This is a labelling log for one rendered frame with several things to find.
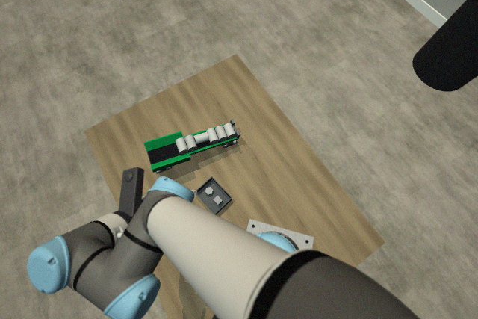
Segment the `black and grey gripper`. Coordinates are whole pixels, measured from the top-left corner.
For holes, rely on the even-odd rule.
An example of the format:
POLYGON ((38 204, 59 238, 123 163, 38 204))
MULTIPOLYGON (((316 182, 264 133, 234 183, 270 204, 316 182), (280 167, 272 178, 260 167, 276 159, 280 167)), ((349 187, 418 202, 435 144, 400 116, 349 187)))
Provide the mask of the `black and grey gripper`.
MULTIPOLYGON (((197 193, 196 190, 192 190, 192 191, 193 191, 194 193, 197 193)), ((145 199, 145 197, 146 197, 146 195, 143 196, 142 201, 145 199)), ((129 224, 130 221, 131 221, 131 217, 130 217, 128 214, 126 214, 125 212, 123 212, 123 211, 115 211, 115 212, 112 213, 112 214, 117 214, 117 215, 121 216, 121 217, 126 221, 127 224, 129 224)))

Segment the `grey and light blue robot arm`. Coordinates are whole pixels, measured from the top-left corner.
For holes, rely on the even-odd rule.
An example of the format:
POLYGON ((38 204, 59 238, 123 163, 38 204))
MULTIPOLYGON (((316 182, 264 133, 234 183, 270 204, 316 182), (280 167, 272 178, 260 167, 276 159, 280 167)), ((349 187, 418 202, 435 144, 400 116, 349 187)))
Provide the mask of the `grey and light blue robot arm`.
POLYGON ((31 252, 38 291, 69 286, 112 319, 141 319, 160 290, 153 272, 165 254, 212 319, 420 319, 357 268, 300 250, 280 232, 254 235, 193 204, 194 192, 166 176, 142 201, 143 177, 139 167, 122 174, 119 211, 129 224, 106 214, 31 252))

